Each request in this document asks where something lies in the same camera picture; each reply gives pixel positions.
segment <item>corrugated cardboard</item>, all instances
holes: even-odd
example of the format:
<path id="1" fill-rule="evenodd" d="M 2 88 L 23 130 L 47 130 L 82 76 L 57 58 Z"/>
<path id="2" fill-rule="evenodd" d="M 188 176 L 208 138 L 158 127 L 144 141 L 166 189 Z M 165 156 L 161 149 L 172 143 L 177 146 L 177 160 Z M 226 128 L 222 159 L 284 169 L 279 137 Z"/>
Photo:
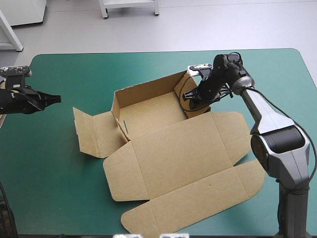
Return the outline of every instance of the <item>corrugated cardboard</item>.
<path id="1" fill-rule="evenodd" d="M 254 196 L 265 173 L 238 112 L 205 113 L 129 141 L 104 161 L 116 201 L 150 200 L 121 217 L 146 238 L 172 233 Z"/>
<path id="2" fill-rule="evenodd" d="M 149 200 L 122 215 L 131 233 L 175 232 L 251 198 L 264 182 L 257 161 L 234 166 L 250 151 L 240 113 L 183 111 L 189 101 L 181 94 L 196 86 L 184 71 L 116 91 L 111 112 L 74 108 L 80 150 L 110 155 L 104 169 L 113 199 Z"/>
<path id="3" fill-rule="evenodd" d="M 91 116 L 74 108 L 80 151 L 105 158 L 131 139 L 210 110 L 184 112 L 178 99 L 183 85 L 182 92 L 197 86 L 186 71 L 116 91 L 111 112 Z"/>

